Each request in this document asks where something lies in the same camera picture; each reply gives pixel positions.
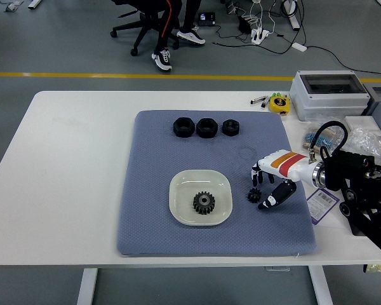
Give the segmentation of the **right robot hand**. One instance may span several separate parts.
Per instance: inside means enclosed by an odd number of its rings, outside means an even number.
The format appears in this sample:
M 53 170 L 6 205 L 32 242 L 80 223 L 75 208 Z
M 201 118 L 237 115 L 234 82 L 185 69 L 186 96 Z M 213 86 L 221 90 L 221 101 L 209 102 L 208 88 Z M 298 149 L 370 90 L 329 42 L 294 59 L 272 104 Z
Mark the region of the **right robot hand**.
M 325 187 L 324 164 L 322 161 L 310 159 L 296 152 L 280 149 L 260 160 L 251 169 L 253 186 L 263 182 L 263 174 L 268 175 L 270 183 L 274 177 L 282 178 L 280 185 L 258 205 L 259 210 L 271 208 L 282 204 L 296 190 L 296 183 L 304 181 L 318 188 Z

